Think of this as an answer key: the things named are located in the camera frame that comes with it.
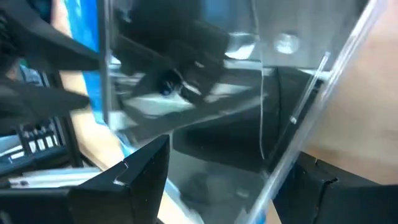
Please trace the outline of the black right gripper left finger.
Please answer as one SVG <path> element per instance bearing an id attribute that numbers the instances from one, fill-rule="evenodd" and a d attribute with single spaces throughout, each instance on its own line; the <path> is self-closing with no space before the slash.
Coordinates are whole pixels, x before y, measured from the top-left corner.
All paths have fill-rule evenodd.
<path id="1" fill-rule="evenodd" d="M 169 136 L 161 135 L 80 185 L 4 189 L 1 223 L 160 223 L 169 154 Z"/>

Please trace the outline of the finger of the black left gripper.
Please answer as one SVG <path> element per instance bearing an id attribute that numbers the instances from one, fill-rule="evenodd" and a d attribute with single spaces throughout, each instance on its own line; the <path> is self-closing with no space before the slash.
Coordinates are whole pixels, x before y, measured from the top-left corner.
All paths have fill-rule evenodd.
<path id="1" fill-rule="evenodd" d="M 2 128 L 14 128 L 49 117 L 69 115 L 71 111 L 85 109 L 89 105 L 90 99 L 86 95 L 1 80 Z"/>
<path id="2" fill-rule="evenodd" d="M 1 71 L 22 58 L 35 70 L 97 70 L 98 54 L 51 25 L 53 0 L 1 0 Z"/>

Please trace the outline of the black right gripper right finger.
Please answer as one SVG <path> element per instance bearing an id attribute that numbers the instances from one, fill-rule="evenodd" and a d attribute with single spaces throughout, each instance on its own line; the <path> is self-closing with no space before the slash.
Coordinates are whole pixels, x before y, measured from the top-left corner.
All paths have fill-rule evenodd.
<path id="1" fill-rule="evenodd" d="M 273 200 L 282 223 L 397 224 L 397 186 L 301 153 Z"/>

